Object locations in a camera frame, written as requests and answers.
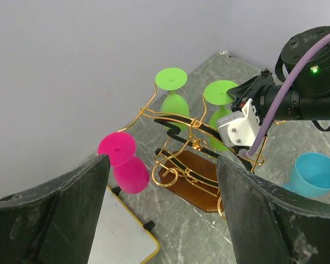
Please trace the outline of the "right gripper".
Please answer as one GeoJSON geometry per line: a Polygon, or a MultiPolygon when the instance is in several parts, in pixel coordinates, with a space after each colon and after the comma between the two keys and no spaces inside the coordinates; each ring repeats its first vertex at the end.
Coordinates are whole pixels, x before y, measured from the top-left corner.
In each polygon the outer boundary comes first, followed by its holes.
{"type": "Polygon", "coordinates": [[[248,99],[252,99],[252,105],[255,107],[255,115],[260,121],[263,121],[264,117],[261,113],[260,98],[263,89],[272,85],[275,85],[272,73],[268,69],[265,69],[243,84],[229,89],[227,95],[233,100],[230,107],[231,111],[240,111],[248,99]]]}

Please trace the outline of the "green wine glass front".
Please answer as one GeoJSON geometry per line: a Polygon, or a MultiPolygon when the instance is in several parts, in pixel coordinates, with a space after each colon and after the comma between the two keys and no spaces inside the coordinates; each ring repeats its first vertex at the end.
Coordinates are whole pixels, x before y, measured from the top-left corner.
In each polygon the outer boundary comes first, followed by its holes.
{"type": "Polygon", "coordinates": [[[227,108],[227,105],[230,105],[233,99],[227,94],[227,91],[237,85],[231,80],[217,80],[206,86],[203,93],[205,100],[219,107],[210,118],[210,127],[217,129],[217,120],[231,113],[231,109],[227,108]]]}

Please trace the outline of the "pink plastic wine glass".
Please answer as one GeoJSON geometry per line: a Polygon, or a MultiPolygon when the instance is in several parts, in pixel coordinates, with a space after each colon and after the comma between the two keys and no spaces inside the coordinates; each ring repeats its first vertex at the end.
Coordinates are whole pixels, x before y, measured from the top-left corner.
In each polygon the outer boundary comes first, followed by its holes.
{"type": "Polygon", "coordinates": [[[128,194],[142,192],[150,182],[144,162],[135,155],[136,141],[126,132],[107,135],[98,146],[98,155],[108,155],[115,181],[128,194]]]}

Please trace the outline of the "blue plastic wine glass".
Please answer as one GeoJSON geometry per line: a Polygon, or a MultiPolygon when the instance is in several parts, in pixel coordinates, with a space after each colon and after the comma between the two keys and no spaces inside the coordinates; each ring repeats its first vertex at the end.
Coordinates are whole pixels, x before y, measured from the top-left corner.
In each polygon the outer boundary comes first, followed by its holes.
{"type": "Polygon", "coordinates": [[[289,182],[283,188],[304,197],[313,198],[330,192],[330,157],[307,152],[294,162],[289,182]]]}

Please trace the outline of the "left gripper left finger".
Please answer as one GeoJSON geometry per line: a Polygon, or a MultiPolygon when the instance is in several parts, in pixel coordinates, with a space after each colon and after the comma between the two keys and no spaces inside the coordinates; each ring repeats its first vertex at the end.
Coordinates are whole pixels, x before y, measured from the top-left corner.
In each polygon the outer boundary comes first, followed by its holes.
{"type": "Polygon", "coordinates": [[[0,263],[88,263],[110,168],[96,156],[0,199],[0,263]]]}

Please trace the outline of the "green wine glass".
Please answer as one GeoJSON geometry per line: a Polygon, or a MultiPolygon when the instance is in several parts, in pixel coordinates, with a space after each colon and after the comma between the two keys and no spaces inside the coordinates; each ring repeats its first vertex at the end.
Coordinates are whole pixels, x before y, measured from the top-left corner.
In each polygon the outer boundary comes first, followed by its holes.
{"type": "Polygon", "coordinates": [[[156,85],[162,90],[169,91],[169,95],[162,103],[161,112],[190,117],[188,103],[181,95],[176,93],[176,90],[186,84],[187,79],[187,73],[180,68],[166,68],[157,73],[155,77],[156,85]]]}
{"type": "Polygon", "coordinates": [[[231,80],[217,80],[206,86],[203,93],[205,100],[219,107],[210,118],[210,127],[217,129],[217,120],[231,113],[231,109],[227,108],[227,105],[230,105],[233,99],[227,94],[227,91],[237,85],[231,80]]]}

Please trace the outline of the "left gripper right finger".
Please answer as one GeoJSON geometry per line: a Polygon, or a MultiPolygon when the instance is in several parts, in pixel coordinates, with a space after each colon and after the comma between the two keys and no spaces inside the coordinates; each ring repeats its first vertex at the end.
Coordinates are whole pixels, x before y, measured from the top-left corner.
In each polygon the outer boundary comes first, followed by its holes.
{"type": "Polygon", "coordinates": [[[330,204],[220,156],[217,180],[237,263],[330,263],[330,204]]]}

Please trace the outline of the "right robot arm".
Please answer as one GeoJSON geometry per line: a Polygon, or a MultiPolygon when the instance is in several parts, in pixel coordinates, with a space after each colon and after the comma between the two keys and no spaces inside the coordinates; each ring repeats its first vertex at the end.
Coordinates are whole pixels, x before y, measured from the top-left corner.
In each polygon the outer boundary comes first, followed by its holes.
{"type": "MultiPolygon", "coordinates": [[[[291,72],[302,56],[330,34],[330,26],[320,26],[293,36],[283,47],[274,72],[265,69],[243,84],[227,91],[231,109],[240,110],[251,98],[260,120],[264,120],[281,86],[284,71],[291,72]]],[[[304,66],[280,103],[274,117],[280,120],[310,120],[320,131],[330,131],[330,43],[324,45],[304,66]]]]}

